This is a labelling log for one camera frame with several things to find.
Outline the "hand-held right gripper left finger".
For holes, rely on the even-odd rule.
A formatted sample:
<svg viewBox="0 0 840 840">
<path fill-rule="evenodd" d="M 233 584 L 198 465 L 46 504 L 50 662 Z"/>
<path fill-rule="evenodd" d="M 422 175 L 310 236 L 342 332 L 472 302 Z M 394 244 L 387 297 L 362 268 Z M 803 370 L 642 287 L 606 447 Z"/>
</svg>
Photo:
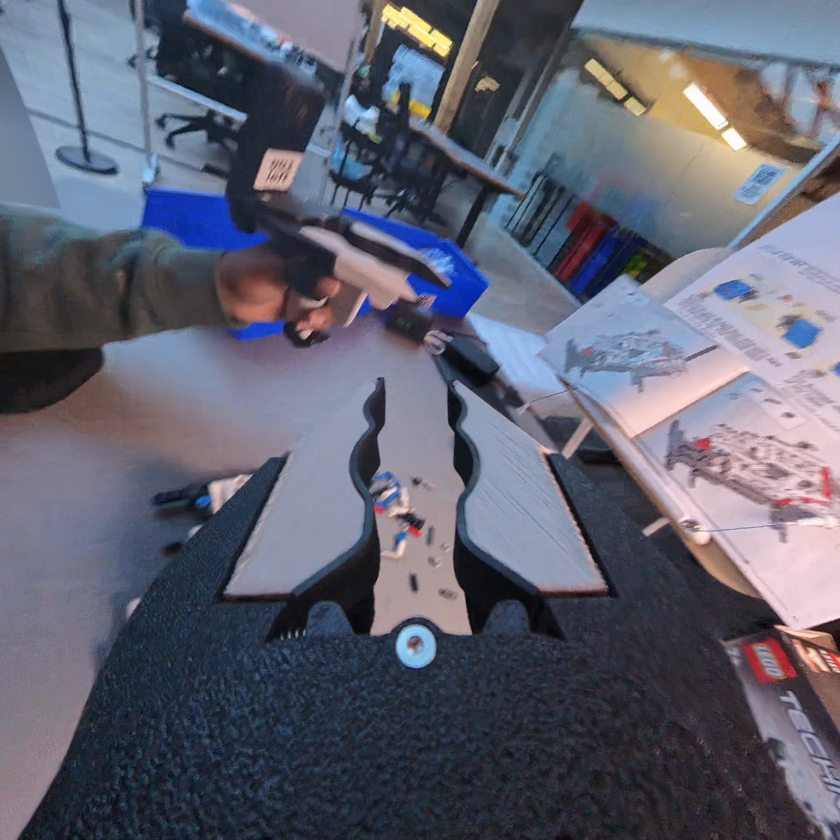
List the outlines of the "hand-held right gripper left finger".
<svg viewBox="0 0 840 840">
<path fill-rule="evenodd" d="M 385 381 L 363 384 L 286 457 L 224 587 L 226 602 L 278 602 L 269 633 L 302 630 L 321 602 L 368 634 L 381 549 L 370 492 L 379 472 Z"/>
</svg>

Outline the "loose small building parts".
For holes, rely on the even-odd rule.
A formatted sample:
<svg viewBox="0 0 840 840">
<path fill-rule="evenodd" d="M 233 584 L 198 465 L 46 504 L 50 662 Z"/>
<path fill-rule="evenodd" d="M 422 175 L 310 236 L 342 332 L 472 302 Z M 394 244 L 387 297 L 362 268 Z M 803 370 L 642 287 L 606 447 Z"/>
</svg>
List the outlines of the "loose small building parts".
<svg viewBox="0 0 840 840">
<path fill-rule="evenodd" d="M 463 482 L 382 471 L 374 477 L 374 513 L 381 566 L 374 586 L 386 604 L 410 596 L 462 606 L 455 574 L 456 508 Z"/>
</svg>

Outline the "white book stand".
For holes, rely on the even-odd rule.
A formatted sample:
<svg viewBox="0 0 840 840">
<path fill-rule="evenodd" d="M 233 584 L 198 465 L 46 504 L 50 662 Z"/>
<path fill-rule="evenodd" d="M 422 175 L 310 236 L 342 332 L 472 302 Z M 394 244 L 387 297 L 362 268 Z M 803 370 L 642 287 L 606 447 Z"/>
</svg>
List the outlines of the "white book stand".
<svg viewBox="0 0 840 840">
<path fill-rule="evenodd" d="M 678 258 L 648 283 L 639 285 L 635 280 L 621 276 L 606 291 L 614 287 L 620 291 L 641 291 L 645 299 L 663 303 L 733 253 L 730 248 L 701 249 Z M 575 423 L 568 439 L 560 447 L 563 457 L 576 457 L 587 464 L 620 464 L 646 496 L 658 512 L 658 519 L 646 526 L 645 535 L 651 536 L 662 528 L 671 527 L 698 564 L 714 579 L 742 595 L 762 599 L 760 592 L 723 548 L 713 539 L 702 542 L 702 533 L 688 530 L 688 520 L 699 518 L 696 506 L 684 492 L 666 487 L 662 472 L 650 465 L 642 450 L 592 398 L 571 391 L 558 396 L 542 395 L 542 399 L 557 410 L 565 411 L 562 416 L 564 421 Z"/>
</svg>

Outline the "white brick-built truck model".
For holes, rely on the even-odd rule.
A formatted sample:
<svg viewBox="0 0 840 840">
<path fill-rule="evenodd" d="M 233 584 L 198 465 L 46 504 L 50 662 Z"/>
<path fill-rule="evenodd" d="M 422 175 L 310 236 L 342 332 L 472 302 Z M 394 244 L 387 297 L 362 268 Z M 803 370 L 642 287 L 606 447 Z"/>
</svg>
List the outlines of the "white brick-built truck model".
<svg viewBox="0 0 840 840">
<path fill-rule="evenodd" d="M 162 548 L 164 557 L 170 558 L 178 554 L 253 475 L 252 472 L 248 472 L 217 477 L 156 493 L 151 499 L 151 505 L 158 514 L 163 517 L 185 515 L 194 521 L 184 538 L 167 543 Z"/>
</svg>

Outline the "person's left hand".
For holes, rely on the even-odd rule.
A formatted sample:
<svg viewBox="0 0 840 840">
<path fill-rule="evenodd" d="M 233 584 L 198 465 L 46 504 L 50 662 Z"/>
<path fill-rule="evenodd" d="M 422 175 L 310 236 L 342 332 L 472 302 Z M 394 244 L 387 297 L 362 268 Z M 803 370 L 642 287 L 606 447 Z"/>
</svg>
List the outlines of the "person's left hand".
<svg viewBox="0 0 840 840">
<path fill-rule="evenodd" d="M 340 291 L 338 281 L 322 279 L 314 293 L 321 307 L 304 307 L 287 284 L 285 260 L 268 245 L 224 254 L 217 266 L 215 287 L 229 322 L 283 321 L 303 332 L 329 330 L 333 322 L 329 301 Z"/>
</svg>

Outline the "instruction booklet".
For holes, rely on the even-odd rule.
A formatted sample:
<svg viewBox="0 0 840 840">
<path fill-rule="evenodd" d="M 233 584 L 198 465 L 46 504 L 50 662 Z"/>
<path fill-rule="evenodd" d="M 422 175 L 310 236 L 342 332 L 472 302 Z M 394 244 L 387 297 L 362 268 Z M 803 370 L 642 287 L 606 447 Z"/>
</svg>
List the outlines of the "instruction booklet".
<svg viewBox="0 0 840 840">
<path fill-rule="evenodd" d="M 838 625 L 836 433 L 632 280 L 540 356 L 713 576 L 789 627 Z"/>
</svg>

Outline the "black floor stand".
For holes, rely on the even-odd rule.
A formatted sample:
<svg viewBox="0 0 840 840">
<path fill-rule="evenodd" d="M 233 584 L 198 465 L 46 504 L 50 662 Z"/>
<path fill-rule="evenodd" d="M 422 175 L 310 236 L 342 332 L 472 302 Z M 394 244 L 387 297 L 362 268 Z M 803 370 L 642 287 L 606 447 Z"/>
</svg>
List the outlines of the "black floor stand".
<svg viewBox="0 0 840 840">
<path fill-rule="evenodd" d="M 65 144 L 59 146 L 56 148 L 56 158 L 59 162 L 79 172 L 102 176 L 116 176 L 119 174 L 117 162 L 108 155 L 97 152 L 90 147 L 88 126 L 79 84 L 76 48 L 67 2 L 56 1 L 56 7 L 62 43 L 66 55 L 70 90 L 78 131 L 77 145 Z"/>
</svg>

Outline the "black office chair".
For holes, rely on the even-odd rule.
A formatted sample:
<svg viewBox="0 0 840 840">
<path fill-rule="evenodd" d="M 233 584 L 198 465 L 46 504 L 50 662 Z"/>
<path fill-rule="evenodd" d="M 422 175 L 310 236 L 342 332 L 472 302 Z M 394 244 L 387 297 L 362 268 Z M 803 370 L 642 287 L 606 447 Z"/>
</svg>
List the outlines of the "black office chair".
<svg viewBox="0 0 840 840">
<path fill-rule="evenodd" d="M 238 126 L 246 106 L 250 66 L 223 40 L 185 19 L 186 1 L 152 1 L 149 11 L 158 36 L 154 74 L 163 89 L 191 103 L 190 113 L 162 112 L 155 120 L 161 130 L 173 125 L 164 145 L 173 150 L 182 136 L 201 134 L 225 152 L 235 149 Z"/>
</svg>

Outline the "printed instruction sheet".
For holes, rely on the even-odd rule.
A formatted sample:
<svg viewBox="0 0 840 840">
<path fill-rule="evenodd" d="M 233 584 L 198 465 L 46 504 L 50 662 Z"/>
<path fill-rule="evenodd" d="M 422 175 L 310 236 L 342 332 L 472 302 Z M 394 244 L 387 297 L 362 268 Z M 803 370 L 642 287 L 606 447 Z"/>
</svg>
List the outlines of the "printed instruction sheet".
<svg viewBox="0 0 840 840">
<path fill-rule="evenodd" d="M 768 382 L 838 392 L 838 195 L 737 250 L 665 305 Z"/>
</svg>

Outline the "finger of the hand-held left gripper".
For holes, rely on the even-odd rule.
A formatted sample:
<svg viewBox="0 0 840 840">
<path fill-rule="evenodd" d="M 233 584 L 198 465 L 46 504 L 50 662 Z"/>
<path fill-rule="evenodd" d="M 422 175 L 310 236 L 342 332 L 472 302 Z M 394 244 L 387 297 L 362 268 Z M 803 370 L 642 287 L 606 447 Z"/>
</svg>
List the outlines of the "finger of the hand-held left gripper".
<svg viewBox="0 0 840 840">
<path fill-rule="evenodd" d="M 420 250 L 358 218 L 344 218 L 344 238 L 357 250 L 393 269 L 414 274 L 436 287 L 451 288 L 450 278 Z"/>
<path fill-rule="evenodd" d="M 334 257 L 328 276 L 340 283 L 340 292 L 330 299 L 331 312 L 358 313 L 365 299 L 381 311 L 399 300 L 416 304 L 418 296 L 407 278 L 421 264 L 420 254 L 369 226 L 352 226 L 350 231 L 361 234 L 362 245 L 379 246 L 379 253 L 364 250 L 341 234 L 322 227 L 306 226 L 300 231 L 308 242 L 326 249 Z"/>
</svg>

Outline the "person's left forearm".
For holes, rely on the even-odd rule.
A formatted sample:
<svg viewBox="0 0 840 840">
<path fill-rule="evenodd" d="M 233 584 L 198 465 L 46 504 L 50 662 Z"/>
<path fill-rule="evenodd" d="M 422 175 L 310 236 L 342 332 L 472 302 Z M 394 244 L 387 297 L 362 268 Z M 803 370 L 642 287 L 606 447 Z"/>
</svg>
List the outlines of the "person's left forearm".
<svg viewBox="0 0 840 840">
<path fill-rule="evenodd" d="M 1 211 L 1 411 L 32 413 L 99 373 L 103 347 L 234 323 L 216 250 L 135 228 L 109 234 L 23 206 Z"/>
</svg>

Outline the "toy truck set box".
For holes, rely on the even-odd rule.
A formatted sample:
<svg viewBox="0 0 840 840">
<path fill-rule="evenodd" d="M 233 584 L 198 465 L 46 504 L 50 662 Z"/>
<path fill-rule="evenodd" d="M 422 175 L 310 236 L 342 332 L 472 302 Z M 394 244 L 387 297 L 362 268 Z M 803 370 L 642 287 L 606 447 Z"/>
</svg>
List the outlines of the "toy truck set box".
<svg viewBox="0 0 840 840">
<path fill-rule="evenodd" d="M 839 653 L 834 637 L 775 625 L 721 643 L 762 741 L 823 838 L 839 838 Z"/>
</svg>

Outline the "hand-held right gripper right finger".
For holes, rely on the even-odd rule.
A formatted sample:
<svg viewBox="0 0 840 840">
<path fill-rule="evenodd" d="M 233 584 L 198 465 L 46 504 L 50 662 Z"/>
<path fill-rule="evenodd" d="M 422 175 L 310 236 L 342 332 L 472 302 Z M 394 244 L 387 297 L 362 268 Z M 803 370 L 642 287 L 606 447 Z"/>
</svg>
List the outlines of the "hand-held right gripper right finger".
<svg viewBox="0 0 840 840">
<path fill-rule="evenodd" d="M 553 627 L 547 601 L 602 597 L 610 586 L 553 467 L 555 453 L 465 384 L 448 384 L 456 503 L 455 576 L 471 627 L 517 602 L 530 627 Z"/>
</svg>

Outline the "black device green display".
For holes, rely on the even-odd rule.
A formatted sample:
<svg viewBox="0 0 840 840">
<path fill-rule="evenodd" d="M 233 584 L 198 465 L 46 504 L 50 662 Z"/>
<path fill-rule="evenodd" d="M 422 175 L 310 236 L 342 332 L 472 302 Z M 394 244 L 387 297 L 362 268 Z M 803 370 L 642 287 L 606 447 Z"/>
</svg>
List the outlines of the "black device green display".
<svg viewBox="0 0 840 840">
<path fill-rule="evenodd" d="M 431 308 L 417 302 L 398 300 L 384 317 L 385 330 L 414 345 L 425 342 L 427 334 L 434 326 L 434 313 Z"/>
</svg>

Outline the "white paper pad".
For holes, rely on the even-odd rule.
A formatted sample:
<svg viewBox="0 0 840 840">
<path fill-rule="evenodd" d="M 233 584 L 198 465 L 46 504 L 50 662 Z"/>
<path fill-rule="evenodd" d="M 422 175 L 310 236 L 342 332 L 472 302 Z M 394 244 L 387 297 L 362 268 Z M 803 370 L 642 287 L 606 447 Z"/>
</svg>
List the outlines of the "white paper pad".
<svg viewBox="0 0 840 840">
<path fill-rule="evenodd" d="M 539 353 L 543 336 L 498 322 L 475 313 L 467 316 L 469 325 L 499 363 L 500 377 L 520 408 L 541 418 L 572 417 L 579 413 L 570 392 Z"/>
</svg>

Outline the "grey desk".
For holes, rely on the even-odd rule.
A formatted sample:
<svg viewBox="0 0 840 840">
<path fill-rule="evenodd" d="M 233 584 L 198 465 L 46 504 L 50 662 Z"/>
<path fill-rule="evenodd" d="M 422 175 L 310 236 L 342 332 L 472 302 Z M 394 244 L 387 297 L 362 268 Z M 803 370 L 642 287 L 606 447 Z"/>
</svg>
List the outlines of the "grey desk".
<svg viewBox="0 0 840 840">
<path fill-rule="evenodd" d="M 2 838 L 725 838 L 744 815 L 722 653 L 665 565 L 610 560 L 617 598 L 554 608 L 562 639 L 266 640 L 223 603 L 232 500 L 169 565 L 149 498 L 261 467 L 385 379 L 381 466 L 464 488 L 425 351 L 357 324 L 309 351 L 214 330 L 113 345 L 102 372 L 2 418 Z"/>
</svg>

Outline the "black power adapter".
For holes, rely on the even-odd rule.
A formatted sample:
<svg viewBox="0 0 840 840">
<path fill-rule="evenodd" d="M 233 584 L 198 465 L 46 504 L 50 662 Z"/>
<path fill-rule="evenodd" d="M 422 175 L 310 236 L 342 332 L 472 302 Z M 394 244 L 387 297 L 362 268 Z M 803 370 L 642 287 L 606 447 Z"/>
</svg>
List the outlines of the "black power adapter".
<svg viewBox="0 0 840 840">
<path fill-rule="evenodd" d="M 477 341 L 458 335 L 444 340 L 440 357 L 459 375 L 477 385 L 487 385 L 500 370 L 499 363 Z"/>
</svg>

